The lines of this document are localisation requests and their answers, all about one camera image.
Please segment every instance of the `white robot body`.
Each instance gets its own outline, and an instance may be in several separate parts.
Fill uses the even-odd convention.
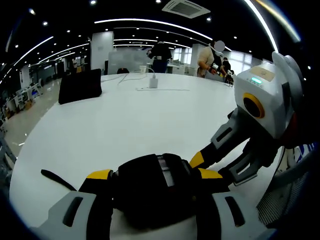
[[[290,65],[291,58],[275,52],[272,58],[274,64],[264,63],[238,74],[234,95],[239,107],[279,139],[294,113],[292,102],[299,105],[302,87],[297,70]]]

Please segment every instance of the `ceiling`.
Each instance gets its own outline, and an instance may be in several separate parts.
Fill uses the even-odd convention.
[[[308,52],[306,48],[308,32],[305,30],[304,24],[308,20],[307,18],[301,18],[301,8],[304,6],[299,6],[299,10],[286,12],[286,1],[276,1],[303,37],[302,43],[296,44],[293,43],[284,28],[271,14],[257,4],[255,0],[251,1],[254,2],[270,26],[279,52],[284,55],[292,55],[299,64],[312,65],[312,58],[310,56],[305,57]],[[90,5],[89,0],[12,0],[1,3],[6,16],[0,16],[2,23],[0,64],[5,63],[3,66],[0,65],[0,79],[3,79],[10,68],[14,71],[15,68],[21,68],[25,65],[25,62],[36,64],[39,59],[42,60],[53,53],[88,43],[87,41],[93,33],[103,32],[106,29],[114,32],[115,40],[162,40],[188,47],[192,47],[199,41],[205,44],[210,42],[203,36],[159,23],[114,21],[94,24],[95,21],[121,18],[156,20],[183,26],[216,40],[222,40],[232,50],[245,53],[252,51],[252,55],[258,59],[271,59],[272,44],[261,23],[253,15],[244,0],[193,0],[192,2],[211,11],[193,19],[162,11],[162,8],[168,2],[169,0],[162,0],[161,3],[156,3],[155,0],[139,0],[119,4],[118,1],[96,0],[95,5]],[[35,15],[29,13],[29,8],[34,10]],[[211,17],[211,22],[206,21],[207,17]],[[43,26],[43,21],[47,21],[48,25]],[[27,51],[51,36],[52,39],[30,52],[13,67],[13,64]],[[129,41],[116,41],[115,44],[125,45],[129,44]],[[84,46],[72,51],[80,53],[80,51],[86,49],[90,50],[89,47]]]

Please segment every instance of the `air conditioner vent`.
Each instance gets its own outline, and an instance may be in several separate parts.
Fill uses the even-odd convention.
[[[164,6],[162,11],[178,14],[189,19],[210,13],[210,10],[188,0],[172,0]]]

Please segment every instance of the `wall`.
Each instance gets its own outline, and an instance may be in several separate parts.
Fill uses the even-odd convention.
[[[114,32],[94,33],[91,42],[91,69],[105,69],[105,61],[114,50]]]
[[[23,66],[20,70],[20,84],[22,89],[25,89],[31,84],[28,65]]]

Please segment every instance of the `office floor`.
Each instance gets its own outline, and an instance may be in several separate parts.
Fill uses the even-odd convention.
[[[32,129],[46,112],[58,101],[61,79],[54,80],[44,85],[43,95],[34,99],[33,106],[12,116],[5,122],[4,139],[13,154],[18,157],[19,152]]]

